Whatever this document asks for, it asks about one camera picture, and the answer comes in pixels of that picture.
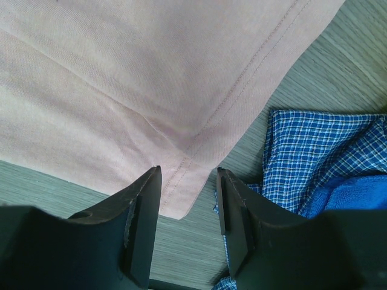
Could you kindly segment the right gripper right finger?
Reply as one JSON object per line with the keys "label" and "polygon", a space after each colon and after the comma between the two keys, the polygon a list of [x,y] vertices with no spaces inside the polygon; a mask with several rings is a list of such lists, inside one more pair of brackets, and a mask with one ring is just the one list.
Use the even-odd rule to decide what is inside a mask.
{"label": "right gripper right finger", "polygon": [[229,273],[236,278],[258,249],[259,223],[287,227],[305,221],[254,192],[230,170],[217,168],[216,190],[221,234],[227,239]]}

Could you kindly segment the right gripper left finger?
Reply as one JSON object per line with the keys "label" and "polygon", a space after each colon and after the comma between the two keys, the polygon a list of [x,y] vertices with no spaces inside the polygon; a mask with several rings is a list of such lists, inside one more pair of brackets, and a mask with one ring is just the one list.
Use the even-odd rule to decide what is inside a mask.
{"label": "right gripper left finger", "polygon": [[146,289],[161,197],[161,168],[68,218],[77,228],[83,289]]}

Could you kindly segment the pink printed t shirt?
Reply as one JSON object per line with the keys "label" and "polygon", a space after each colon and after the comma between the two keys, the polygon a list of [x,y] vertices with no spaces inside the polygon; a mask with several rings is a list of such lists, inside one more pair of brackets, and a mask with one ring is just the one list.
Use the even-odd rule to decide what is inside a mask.
{"label": "pink printed t shirt", "polygon": [[342,1],[2,1],[1,159],[188,214]]}

